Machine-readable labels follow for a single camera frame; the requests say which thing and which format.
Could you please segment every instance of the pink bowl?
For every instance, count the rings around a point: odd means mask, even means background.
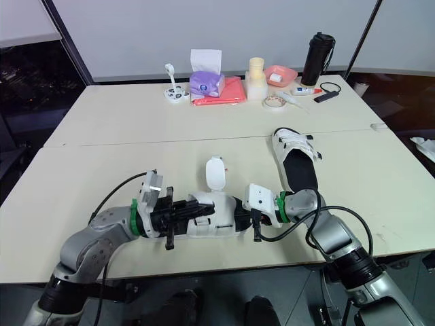
[[[283,80],[281,82],[270,80],[269,78],[273,73],[281,75]],[[283,66],[270,66],[264,71],[264,74],[266,75],[266,81],[269,85],[278,87],[286,87],[298,77],[298,73],[295,70]]]

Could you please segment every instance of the green ring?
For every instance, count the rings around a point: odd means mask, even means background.
[[[130,206],[130,228],[131,228],[131,232],[134,235],[140,236],[141,232],[139,232],[136,224],[136,212],[137,212],[137,200],[133,198],[131,200],[131,206]]]
[[[289,223],[290,220],[287,217],[287,214],[285,213],[285,192],[279,193],[279,197],[277,198],[277,204],[279,209],[279,215],[281,215],[281,219],[284,223]]]

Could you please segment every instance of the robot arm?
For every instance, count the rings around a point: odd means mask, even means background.
[[[297,222],[317,208],[317,196],[313,190],[286,195],[283,211],[279,210],[277,201],[268,201],[271,191],[266,188],[251,184],[246,194],[245,206],[254,210],[254,216],[257,214],[255,212],[261,211],[269,219]],[[304,221],[308,228],[313,219]],[[254,240],[258,241],[258,236],[259,234],[254,235],[257,238]],[[423,319],[406,296],[387,272],[376,264],[340,218],[327,210],[321,211],[312,229],[311,240],[325,260],[331,263],[349,297],[360,308],[356,316],[360,321],[358,325],[424,325]]]
[[[32,305],[24,326],[78,325],[88,298],[88,288],[97,280],[115,250],[124,243],[145,237],[167,237],[172,245],[174,229],[195,217],[214,213],[213,203],[197,198],[172,201],[158,198],[162,177],[148,171],[131,206],[115,207],[99,213],[83,230],[73,234],[60,250],[55,267],[41,298]]]

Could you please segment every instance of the floor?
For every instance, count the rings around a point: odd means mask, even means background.
[[[422,264],[421,259],[426,255],[414,255],[408,259],[407,267],[400,270],[387,267],[387,271],[427,325],[435,326],[435,273],[430,274]],[[121,326],[127,320],[158,309],[168,297],[183,289],[202,289],[204,293],[200,326],[242,325],[245,303],[255,295],[272,302],[283,326],[320,325],[319,321],[315,323],[317,315],[312,312],[324,302],[321,282],[319,270],[305,267],[145,279],[141,284],[143,294],[133,303],[124,305],[105,300],[99,325]],[[327,303],[332,302],[342,315],[347,300],[343,286],[328,284],[323,288]],[[21,325],[40,295],[41,289],[26,285],[0,286],[0,325]],[[93,325],[96,311],[97,300],[89,300],[80,326]],[[348,325],[355,325],[355,312],[356,308],[352,308]]]

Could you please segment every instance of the person's leg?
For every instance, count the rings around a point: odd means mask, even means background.
[[[281,326],[271,302],[265,297],[255,296],[247,303],[245,326]]]
[[[193,290],[185,290],[170,297],[156,312],[142,317],[147,326],[195,326],[200,300]]]

